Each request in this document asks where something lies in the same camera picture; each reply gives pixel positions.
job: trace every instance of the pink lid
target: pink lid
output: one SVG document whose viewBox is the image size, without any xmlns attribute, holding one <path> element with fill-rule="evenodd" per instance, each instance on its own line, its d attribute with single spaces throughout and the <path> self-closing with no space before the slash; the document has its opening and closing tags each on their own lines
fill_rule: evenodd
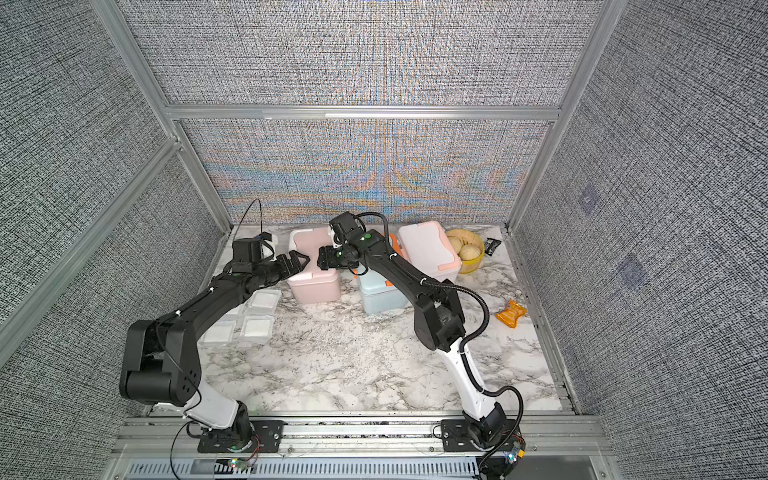
<svg viewBox="0 0 768 480">
<path fill-rule="evenodd" d="M 333 282 L 339 276 L 336 269 L 321 270 L 317 266 L 318 250 L 325 245 L 333 245 L 333 235 L 330 227 L 306 228 L 294 230 L 288 240 L 289 250 L 296 250 L 307 255 L 310 263 L 303 272 L 297 273 L 287 281 L 290 285 L 305 285 L 308 283 Z"/>
<path fill-rule="evenodd" d="M 408 260 L 430 276 L 457 271 L 462 260 L 453 251 L 451 241 L 437 221 L 406 225 L 398 230 L 400 245 L 408 254 Z"/>
</svg>

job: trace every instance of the mounting plate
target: mounting plate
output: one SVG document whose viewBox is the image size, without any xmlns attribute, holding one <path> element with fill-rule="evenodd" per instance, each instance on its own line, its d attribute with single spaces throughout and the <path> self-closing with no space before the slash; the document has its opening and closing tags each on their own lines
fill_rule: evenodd
<svg viewBox="0 0 768 480">
<path fill-rule="evenodd" d="M 250 424 L 253 427 L 253 436 L 259 436 L 259 453 L 277 453 L 280 440 L 283 438 L 283 421 L 251 420 Z M 197 444 L 197 451 L 199 453 L 253 453 L 256 451 L 256 440 L 254 439 L 242 452 L 231 452 L 227 447 L 217 446 L 213 439 L 204 436 Z"/>
<path fill-rule="evenodd" d="M 502 430 L 502 434 L 512 430 L 513 426 L 515 426 L 515 420 L 507 419 L 507 423 L 504 430 Z M 468 422 L 464 419 L 442 420 L 440 422 L 440 432 L 442 432 L 442 449 L 446 452 L 482 452 L 481 449 L 475 447 L 475 444 L 469 438 L 467 427 Z M 515 439 L 509 439 L 502 445 L 499 451 L 508 452 L 509 450 L 512 450 L 512 443 L 514 441 Z"/>
</svg>

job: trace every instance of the white square container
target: white square container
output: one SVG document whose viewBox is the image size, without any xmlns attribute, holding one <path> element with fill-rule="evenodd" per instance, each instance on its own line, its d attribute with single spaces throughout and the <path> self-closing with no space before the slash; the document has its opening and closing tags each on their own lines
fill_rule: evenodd
<svg viewBox="0 0 768 480">
<path fill-rule="evenodd" d="M 275 317 L 271 315 L 246 316 L 240 331 L 240 341 L 246 345 L 266 345 L 272 337 L 274 324 Z"/>
<path fill-rule="evenodd" d="M 277 304 L 283 292 L 280 290 L 257 290 L 243 305 L 243 315 L 272 315 L 277 310 Z"/>
<path fill-rule="evenodd" d="M 462 260 L 439 222 L 431 221 L 400 227 L 400 247 L 408 261 L 435 280 L 456 281 Z"/>
<path fill-rule="evenodd" d="M 235 319 L 219 319 L 205 331 L 200 341 L 205 346 L 221 346 L 232 341 L 237 328 Z"/>
</svg>

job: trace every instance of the metal rail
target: metal rail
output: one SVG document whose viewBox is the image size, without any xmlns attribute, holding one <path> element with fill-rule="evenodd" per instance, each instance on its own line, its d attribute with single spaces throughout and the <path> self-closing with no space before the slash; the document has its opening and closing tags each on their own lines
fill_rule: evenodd
<svg viewBox="0 0 768 480">
<path fill-rule="evenodd" d="M 477 452 L 444 452 L 440 436 L 441 419 L 462 419 L 460 415 L 387 416 L 347 415 L 323 417 L 269 417 L 283 420 L 280 451 L 266 457 L 413 457 L 476 456 Z M 150 417 L 127 419 L 111 457 L 165 458 L 170 444 L 186 419 Z M 612 455 L 599 417 L 590 415 L 523 415 L 521 430 L 528 443 L 526 455 Z M 174 446 L 174 457 L 209 458 L 197 453 L 197 440 L 182 432 Z"/>
<path fill-rule="evenodd" d="M 235 118 L 264 120 L 326 120 L 330 118 L 407 120 L 540 120 L 556 121 L 559 107 L 483 105 L 448 106 L 347 106 L 347 105 L 205 105 L 171 104 L 165 112 L 172 119 Z"/>
<path fill-rule="evenodd" d="M 561 384 L 564 386 L 567 398 L 564 399 L 563 395 L 560 395 L 561 402 L 563 402 L 564 408 L 570 406 L 577 414 L 584 413 L 584 408 L 576 396 L 571 376 L 568 374 L 568 368 L 565 366 L 563 354 L 554 337 L 549 319 L 541 304 L 541 299 L 538 296 L 531 274 L 528 271 L 525 258 L 513 236 L 506 235 L 505 245 L 507 246 L 512 266 L 515 269 L 515 275 L 522 282 L 526 300 L 525 306 L 528 308 L 528 315 L 531 317 L 534 328 L 536 328 L 536 336 L 541 344 L 544 358 L 547 360 L 549 371 L 552 373 L 552 379 L 556 385 Z"/>
<path fill-rule="evenodd" d="M 101 23 L 107 30 L 114 46 L 120 52 L 123 62 L 125 62 L 138 87 L 147 99 L 147 103 L 152 108 L 157 122 L 168 137 L 172 137 L 182 143 L 183 148 L 179 157 L 200 197 L 203 199 L 206 207 L 208 207 L 211 216 L 222 232 L 229 233 L 231 222 L 227 209 L 224 208 L 224 204 L 218 192 L 216 192 L 214 184 L 210 181 L 200 159 L 194 153 L 191 144 L 189 144 L 184 130 L 168 116 L 165 108 L 167 103 L 165 93 L 163 93 L 160 84 L 157 83 L 157 79 L 154 77 L 147 59 L 141 53 L 141 49 L 125 22 L 125 17 L 114 3 L 114 0 L 91 0 L 91 5 L 101 19 Z"/>
<path fill-rule="evenodd" d="M 180 145 L 166 140 L 0 325 L 0 366 L 11 358 Z"/>
<path fill-rule="evenodd" d="M 517 229 L 525 214 L 525 209 L 531 203 L 536 188 L 541 182 L 544 172 L 552 160 L 552 156 L 558 149 L 560 140 L 568 128 L 568 122 L 571 120 L 576 106 L 581 100 L 581 95 L 584 93 L 592 77 L 592 72 L 594 72 L 594 68 L 597 66 L 605 45 L 608 43 L 608 39 L 611 37 L 611 33 L 613 33 L 616 22 L 618 22 L 619 16 L 624 11 L 626 4 L 627 0 L 605 0 L 598 19 L 594 23 L 592 32 L 589 35 L 588 42 L 581 53 L 581 58 L 576 65 L 576 69 L 574 69 L 571 83 L 565 92 L 561 116 L 557 122 L 549 127 L 544 141 L 541 142 L 541 150 L 539 150 L 536 159 L 528 169 L 522 187 L 515 199 L 515 206 L 512 208 L 509 221 L 507 222 L 510 232 L 514 232 Z"/>
</svg>

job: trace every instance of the pink storage box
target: pink storage box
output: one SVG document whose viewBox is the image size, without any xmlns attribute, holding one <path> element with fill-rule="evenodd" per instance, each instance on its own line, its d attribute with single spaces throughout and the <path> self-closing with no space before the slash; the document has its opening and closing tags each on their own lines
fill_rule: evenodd
<svg viewBox="0 0 768 480">
<path fill-rule="evenodd" d="M 456 281 L 462 259 L 453 251 L 451 241 L 439 222 L 433 220 L 400 227 L 397 237 L 403 253 L 413 266 L 439 282 L 446 279 Z"/>
<path fill-rule="evenodd" d="M 306 228 L 290 233 L 288 250 L 296 250 L 310 258 L 303 272 L 290 277 L 288 285 L 299 303 L 333 302 L 341 298 L 341 282 L 336 269 L 321 270 L 317 266 L 318 250 L 333 244 L 330 227 Z"/>
</svg>

